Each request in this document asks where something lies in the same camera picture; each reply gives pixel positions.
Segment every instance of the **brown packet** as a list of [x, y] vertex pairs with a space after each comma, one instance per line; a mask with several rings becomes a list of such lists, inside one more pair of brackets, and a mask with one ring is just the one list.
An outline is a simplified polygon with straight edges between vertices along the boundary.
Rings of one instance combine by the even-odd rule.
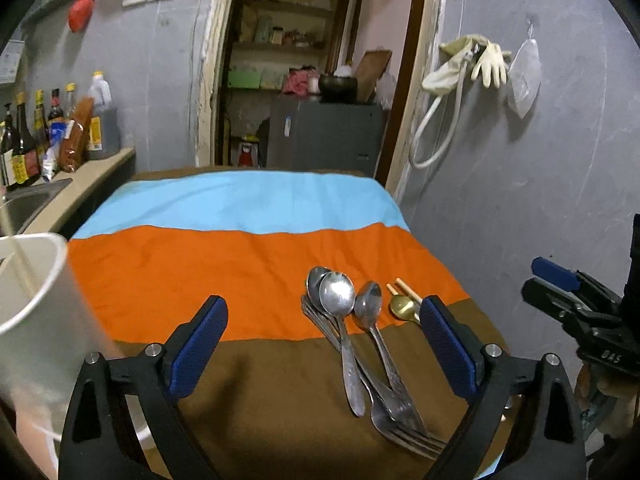
[[94, 114], [94, 99], [85, 97], [76, 106], [73, 119], [66, 126], [65, 138], [60, 144], [58, 163], [60, 170], [73, 173], [84, 160], [84, 147], [89, 136], [91, 117]]

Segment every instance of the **countertop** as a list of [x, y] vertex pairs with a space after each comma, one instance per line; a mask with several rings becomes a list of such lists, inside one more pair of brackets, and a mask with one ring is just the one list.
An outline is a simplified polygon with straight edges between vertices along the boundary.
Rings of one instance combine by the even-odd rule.
[[[58, 173], [53, 178], [54, 182], [70, 178], [71, 184], [47, 204], [24, 231], [25, 234], [56, 232], [80, 207], [81, 203], [135, 153], [134, 148], [122, 148], [116, 155], [104, 160], [87, 161], [75, 173], [63, 173], [62, 171]], [[34, 184], [34, 186], [46, 186], [46, 183]]]

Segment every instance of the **wooden cutting board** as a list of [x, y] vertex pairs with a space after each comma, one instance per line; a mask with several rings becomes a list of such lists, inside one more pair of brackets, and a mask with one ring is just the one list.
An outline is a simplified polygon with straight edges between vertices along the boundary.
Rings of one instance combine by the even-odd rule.
[[367, 50], [362, 56], [354, 77], [358, 80], [358, 102], [367, 103], [376, 89], [376, 83], [385, 73], [391, 60], [391, 50]]

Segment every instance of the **stainless steel sink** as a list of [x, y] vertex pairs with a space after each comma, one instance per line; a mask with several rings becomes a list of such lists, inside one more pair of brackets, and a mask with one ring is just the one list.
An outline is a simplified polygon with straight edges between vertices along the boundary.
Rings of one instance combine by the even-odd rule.
[[[14, 234], [20, 234], [29, 226], [36, 216], [51, 202], [56, 195], [71, 183], [70, 178], [38, 184], [37, 186], [16, 189], [6, 194], [4, 200], [9, 211], [9, 218], [14, 227]], [[0, 228], [0, 236], [5, 236]]]

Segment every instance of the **blue gripper pad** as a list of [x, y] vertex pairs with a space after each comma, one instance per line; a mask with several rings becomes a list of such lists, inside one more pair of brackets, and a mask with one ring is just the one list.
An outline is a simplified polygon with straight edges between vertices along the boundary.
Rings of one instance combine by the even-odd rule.
[[420, 306], [422, 332], [433, 349], [453, 393], [471, 402], [478, 392], [476, 367], [431, 298], [439, 299], [433, 296], [424, 298]]
[[179, 341], [181, 348], [170, 362], [170, 378], [166, 382], [168, 397], [173, 402], [193, 393], [226, 329], [227, 322], [228, 311], [225, 300], [218, 296], [211, 296], [193, 320], [180, 325], [169, 338], [167, 347], [171, 346], [174, 336], [182, 339]]
[[565, 269], [542, 256], [532, 261], [531, 272], [533, 272], [534, 276], [542, 278], [567, 292], [573, 292], [580, 288], [580, 280], [578, 280], [575, 272]]

